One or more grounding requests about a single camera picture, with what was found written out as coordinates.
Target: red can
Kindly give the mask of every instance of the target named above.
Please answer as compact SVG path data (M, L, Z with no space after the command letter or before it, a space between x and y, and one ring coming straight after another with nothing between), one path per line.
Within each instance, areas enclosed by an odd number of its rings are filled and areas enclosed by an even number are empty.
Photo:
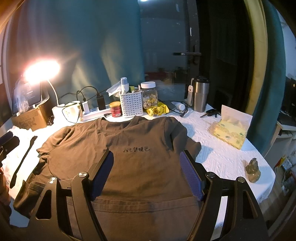
M111 113L113 117L118 117L122 115L121 104L119 101L110 103Z

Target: plastic jar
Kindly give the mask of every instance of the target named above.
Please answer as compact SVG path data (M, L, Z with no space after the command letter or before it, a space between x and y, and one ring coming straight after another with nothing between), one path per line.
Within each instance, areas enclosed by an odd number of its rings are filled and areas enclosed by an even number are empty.
M155 82L143 82L141 83L141 90L143 95L143 107L144 109L157 106L158 97Z

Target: person's hand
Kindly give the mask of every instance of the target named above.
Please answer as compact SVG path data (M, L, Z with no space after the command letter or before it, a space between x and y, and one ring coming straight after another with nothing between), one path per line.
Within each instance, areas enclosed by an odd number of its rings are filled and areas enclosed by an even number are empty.
M0 168L0 202L4 205L10 204L10 196L8 194L9 187L6 185L6 178L3 169Z

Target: black charger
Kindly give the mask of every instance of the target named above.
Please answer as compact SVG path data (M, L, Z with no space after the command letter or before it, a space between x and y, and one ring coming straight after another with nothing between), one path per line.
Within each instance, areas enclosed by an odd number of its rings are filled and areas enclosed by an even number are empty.
M96 95L96 101L98 102L98 108L99 110L106 109L106 104L104 100L104 96L100 95L99 93Z

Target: white bottle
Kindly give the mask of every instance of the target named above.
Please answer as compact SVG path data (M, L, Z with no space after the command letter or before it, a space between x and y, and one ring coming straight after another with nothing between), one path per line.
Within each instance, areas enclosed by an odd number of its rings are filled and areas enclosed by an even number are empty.
M175 102L174 105L177 107L178 110L184 111L185 110L185 105L180 103L180 102Z
M121 80L121 94L126 94L129 89L128 79L126 77L122 77L120 80Z

